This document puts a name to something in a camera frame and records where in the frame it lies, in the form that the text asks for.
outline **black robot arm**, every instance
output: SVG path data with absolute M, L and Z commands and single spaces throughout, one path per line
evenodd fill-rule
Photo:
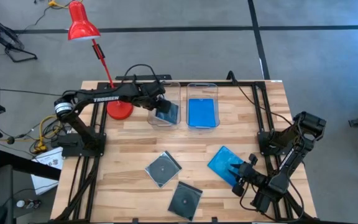
M 278 202 L 281 198 L 286 197 L 296 213 L 299 213 L 300 206 L 288 192 L 289 178 L 307 153 L 313 149 L 314 143 L 323 137 L 325 125 L 325 120 L 302 112 L 294 117 L 294 124 L 286 130 L 272 132 L 270 137 L 262 143 L 262 146 L 265 147 L 261 148 L 262 152 L 290 148 L 278 169 L 268 176 L 260 174 L 253 168 L 257 162 L 254 155 L 249 157 L 249 163 L 232 164 L 233 167 L 239 169 L 238 173 L 231 172 L 237 181 L 232 191 L 240 197 L 244 193 L 244 184 L 248 182 L 258 187 L 256 196 L 251 203 L 257 211 L 265 213 L 271 202 Z
M 55 101 L 55 112 L 62 123 L 68 123 L 77 133 L 58 138 L 63 148 L 62 156 L 100 156 L 104 152 L 106 136 L 95 133 L 79 117 L 84 107 L 92 103 L 123 101 L 147 110 L 155 108 L 168 113 L 171 102 L 164 100 L 165 89 L 158 81 L 151 83 L 121 83 L 117 88 L 105 90 L 66 91 Z

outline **cd case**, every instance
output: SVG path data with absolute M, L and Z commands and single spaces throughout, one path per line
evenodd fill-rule
M 157 186 L 162 188 L 179 173 L 181 166 L 173 159 L 168 151 L 165 151 L 146 167 L 145 170 Z
M 233 187 L 236 184 L 236 178 L 229 172 L 229 170 L 238 173 L 238 169 L 232 167 L 230 164 L 242 163 L 242 159 L 236 156 L 230 149 L 222 146 L 208 163 L 208 167 Z
M 168 211 L 193 221 L 203 191 L 179 181 Z

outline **white paper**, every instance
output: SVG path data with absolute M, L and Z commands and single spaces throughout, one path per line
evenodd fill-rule
M 34 162 L 40 162 L 42 164 L 57 168 L 57 169 L 62 169 L 63 168 L 63 158 L 62 158 L 62 147 L 58 147 L 55 149 L 52 149 L 51 151 L 45 152 L 43 154 L 40 154 L 38 156 L 35 157 L 35 159 L 33 159 Z M 41 195 L 45 192 L 47 192 L 48 190 L 56 187 L 59 183 L 59 181 L 57 180 L 51 180 L 48 178 L 44 178 L 44 177 L 39 177 L 36 175 L 31 174 L 31 178 L 32 178 L 32 183 L 34 185 L 34 189 L 35 193 L 37 195 Z

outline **wooden tabletop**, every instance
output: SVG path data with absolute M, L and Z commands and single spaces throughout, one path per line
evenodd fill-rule
M 97 84 L 97 81 L 85 81 L 82 89 L 96 89 Z M 271 110 L 291 119 L 283 83 L 266 81 L 266 87 Z M 253 99 L 250 87 L 243 86 L 242 89 Z M 248 161 L 250 153 L 255 154 L 259 159 L 256 169 L 266 174 L 256 138 L 258 123 L 254 105 L 247 101 L 238 87 L 219 87 L 220 125 L 209 133 L 194 133 L 186 125 L 185 87 L 182 87 L 181 98 L 182 119 L 178 129 L 173 131 L 153 130 L 147 122 L 148 111 L 142 108 L 135 107 L 133 114 L 123 121 L 107 118 L 107 143 L 99 166 L 91 222 L 131 222 L 132 218 L 139 218 L 140 222 L 184 221 L 168 211 L 179 180 L 203 191 L 194 222 L 210 222 L 211 217 L 217 217 L 221 222 L 268 221 L 257 212 L 241 208 L 239 197 L 231 192 L 231 186 L 207 167 L 215 153 L 226 146 L 244 161 Z M 89 105 L 82 112 L 80 117 L 85 123 L 90 123 L 92 109 L 93 106 Z M 277 130 L 288 126 L 283 119 L 272 116 Z M 168 151 L 182 170 L 159 189 L 144 169 L 163 151 Z M 51 218 L 57 217 L 67 206 L 76 161 L 76 157 L 71 157 L 64 162 Z M 78 169 L 74 192 L 78 186 L 81 165 Z M 303 165 L 297 168 L 291 179 L 303 197 L 305 212 L 315 217 Z M 291 187 L 290 191 L 300 203 Z M 243 205 L 251 207 L 249 204 L 254 195 L 254 191 L 249 189 Z M 85 215 L 87 196 L 86 192 L 80 217 Z M 271 205 L 267 214 L 273 216 Z

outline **gray floor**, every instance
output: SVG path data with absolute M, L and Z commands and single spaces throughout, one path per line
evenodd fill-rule
M 260 26 L 358 25 L 358 0 L 254 2 Z M 252 24 L 246 0 L 84 0 L 84 4 L 99 28 Z M 23 29 L 42 15 L 45 5 L 45 0 L 38 4 L 0 0 L 0 22 Z M 68 11 L 49 10 L 36 29 L 69 26 Z M 358 129 L 347 124 L 358 116 L 358 30 L 263 31 L 261 35 L 270 76 L 284 81 L 292 113 L 305 110 L 328 121 L 324 138 L 306 158 L 318 216 L 358 223 Z M 12 63 L 0 56 L 1 88 L 61 93 L 79 88 L 82 80 L 106 79 L 91 43 L 68 42 L 65 34 L 24 34 L 21 41 L 39 59 Z M 228 70 L 241 79 L 262 78 L 252 31 L 110 33 L 102 34 L 98 42 L 114 76 L 135 63 L 149 63 L 157 73 L 175 79 L 225 78 Z M 143 68 L 134 72 L 149 74 Z M 14 134 L 28 130 L 53 113 L 53 101 L 49 96 L 3 92 L 1 104 L 7 113 L 1 115 L 1 128 Z M 15 190 L 31 187 L 28 176 L 16 175 Z M 44 206 L 20 217 L 18 223 L 47 221 L 53 197 L 54 191 L 44 195 Z

